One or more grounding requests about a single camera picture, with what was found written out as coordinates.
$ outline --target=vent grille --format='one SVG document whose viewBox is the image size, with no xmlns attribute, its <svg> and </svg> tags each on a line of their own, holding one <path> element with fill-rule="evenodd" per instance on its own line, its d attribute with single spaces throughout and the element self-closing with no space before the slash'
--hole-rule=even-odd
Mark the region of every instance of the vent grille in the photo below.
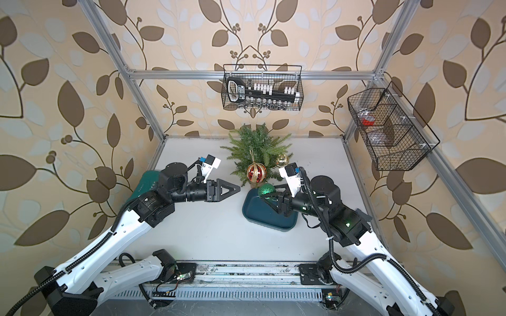
<svg viewBox="0 0 506 316">
<path fill-rule="evenodd" d="M 116 299 L 141 298 L 139 290 L 128 290 L 115 296 Z M 243 301 L 311 301 L 322 300 L 321 289 L 243 289 L 243 288 L 192 288 L 185 287 L 172 292 L 169 297 L 156 299 L 180 300 L 243 300 Z"/>
</svg>

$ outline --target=floor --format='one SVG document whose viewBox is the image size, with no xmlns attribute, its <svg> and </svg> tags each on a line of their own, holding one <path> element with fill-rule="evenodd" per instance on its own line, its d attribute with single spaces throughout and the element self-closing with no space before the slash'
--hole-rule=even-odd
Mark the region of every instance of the floor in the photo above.
<svg viewBox="0 0 506 316">
<path fill-rule="evenodd" d="M 349 165 L 341 139 L 290 140 L 294 153 L 291 162 L 303 166 L 309 178 L 327 175 L 341 189 L 343 202 L 351 208 L 365 207 Z M 190 165 L 197 158 L 211 154 L 222 160 L 209 178 L 240 184 L 235 175 L 228 151 L 220 146 L 229 145 L 227 139 L 169 139 L 156 169 L 171 162 Z M 189 178 L 196 170 L 191 170 Z M 126 252 L 140 259 L 153 251 L 166 249 L 176 260 L 253 260 L 253 261 L 317 261 L 328 251 L 326 234 L 320 229 L 309 229 L 299 216 L 296 226 L 288 232 L 251 223 L 242 215 L 242 205 L 250 190 L 248 184 L 241 192 L 219 203 L 178 203 L 176 211 L 131 246 Z M 318 220 L 309 216 L 311 225 Z M 335 244 L 335 251 L 344 259 L 353 260 L 348 252 Z"/>
<path fill-rule="evenodd" d="M 265 301 L 174 301 L 153 310 L 144 300 L 108 300 L 91 316 L 380 316 L 381 314 L 354 293 L 338 311 L 313 302 Z"/>
</svg>

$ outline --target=wallpaper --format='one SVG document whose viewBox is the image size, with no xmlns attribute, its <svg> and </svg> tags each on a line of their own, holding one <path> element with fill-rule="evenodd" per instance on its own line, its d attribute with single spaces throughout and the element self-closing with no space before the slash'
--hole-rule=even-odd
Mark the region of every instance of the wallpaper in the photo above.
<svg viewBox="0 0 506 316">
<path fill-rule="evenodd" d="M 386 72 L 503 230 L 505 14 L 504 1 L 421 1 Z M 503 314 L 506 275 L 430 163 L 379 172 L 358 133 L 349 144 L 396 258 L 454 315 Z"/>
<path fill-rule="evenodd" d="M 0 30 L 5 314 L 36 271 L 112 224 L 158 141 L 137 127 L 142 114 L 75 1 L 3 0 Z M 48 312 L 41 294 L 22 309 Z"/>
<path fill-rule="evenodd" d="M 97 0 L 132 69 L 372 70 L 399 0 Z"/>
<path fill-rule="evenodd" d="M 146 96 L 163 131 L 171 136 L 226 136 L 242 125 L 266 124 L 272 135 L 339 136 L 350 123 L 346 98 L 363 89 L 359 80 L 303 81 L 300 111 L 223 109 L 220 81 L 144 80 Z M 139 118 L 140 128 L 144 120 Z"/>
<path fill-rule="evenodd" d="M 392 80 L 506 231 L 506 2 L 423 2 L 393 55 Z"/>
</svg>

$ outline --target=red and gold ornament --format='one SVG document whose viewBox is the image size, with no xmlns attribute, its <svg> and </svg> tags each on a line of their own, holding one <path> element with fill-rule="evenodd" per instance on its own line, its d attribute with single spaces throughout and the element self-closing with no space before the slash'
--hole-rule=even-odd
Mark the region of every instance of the red and gold ornament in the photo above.
<svg viewBox="0 0 506 316">
<path fill-rule="evenodd" d="M 265 166 L 259 162 L 254 162 L 251 165 L 249 165 L 246 176 L 248 177 L 248 180 L 250 180 L 253 183 L 260 183 L 263 180 L 265 180 L 265 176 L 267 175 L 267 169 Z"/>
</svg>

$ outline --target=gold ornament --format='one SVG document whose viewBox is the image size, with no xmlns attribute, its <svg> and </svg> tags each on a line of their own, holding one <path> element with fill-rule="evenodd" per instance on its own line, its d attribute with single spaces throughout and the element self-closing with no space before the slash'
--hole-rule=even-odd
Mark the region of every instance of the gold ornament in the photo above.
<svg viewBox="0 0 506 316">
<path fill-rule="evenodd" d="M 286 166 L 288 164 L 288 161 L 289 161 L 288 156 L 285 154 L 281 154 L 276 157 L 276 166 L 278 167 Z"/>
<path fill-rule="evenodd" d="M 253 183 L 260 183 L 263 180 L 265 180 L 265 176 L 267 175 L 267 169 L 265 166 L 259 162 L 254 162 L 251 165 L 249 165 L 246 176 L 248 177 L 248 180 L 250 180 Z"/>
</svg>

